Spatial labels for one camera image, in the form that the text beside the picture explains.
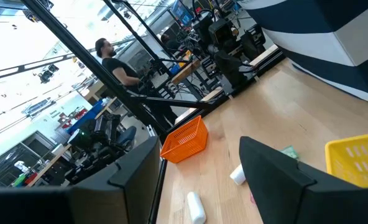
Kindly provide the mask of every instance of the white cylinder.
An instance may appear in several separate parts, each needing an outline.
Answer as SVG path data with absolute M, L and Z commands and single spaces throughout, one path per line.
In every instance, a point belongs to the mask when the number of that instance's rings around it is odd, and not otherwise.
M 186 199 L 188 202 L 188 206 L 190 208 L 192 223 L 204 224 L 206 221 L 206 214 L 198 194 L 195 192 L 190 192 L 186 196 Z
M 232 178 L 237 185 L 241 185 L 243 182 L 245 182 L 246 178 L 244 170 L 242 169 L 242 164 L 239 165 L 229 177 Z

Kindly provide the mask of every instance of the beard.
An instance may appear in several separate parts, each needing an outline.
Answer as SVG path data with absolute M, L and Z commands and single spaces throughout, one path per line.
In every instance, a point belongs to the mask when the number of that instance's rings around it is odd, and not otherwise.
M 110 57 L 113 57 L 113 56 L 115 56 L 116 55 L 116 52 L 113 50 L 113 51 L 111 51 L 110 53 L 109 53 L 109 56 Z

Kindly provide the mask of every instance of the orange basket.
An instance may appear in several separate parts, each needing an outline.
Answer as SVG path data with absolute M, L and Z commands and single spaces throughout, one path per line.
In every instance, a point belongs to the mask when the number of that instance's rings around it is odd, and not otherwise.
M 160 156 L 173 163 L 180 162 L 204 150 L 207 139 L 208 130 L 199 115 L 167 136 Z

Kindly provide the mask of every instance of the yellow basket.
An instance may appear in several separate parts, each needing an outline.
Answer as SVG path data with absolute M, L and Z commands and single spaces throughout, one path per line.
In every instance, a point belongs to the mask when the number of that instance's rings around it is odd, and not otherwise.
M 328 173 L 359 187 L 368 187 L 368 134 L 325 145 Z

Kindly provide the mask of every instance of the striped wall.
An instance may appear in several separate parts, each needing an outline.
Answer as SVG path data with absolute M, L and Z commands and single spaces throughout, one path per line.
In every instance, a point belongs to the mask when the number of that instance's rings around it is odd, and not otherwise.
M 296 68 L 368 101 L 368 0 L 238 3 Z

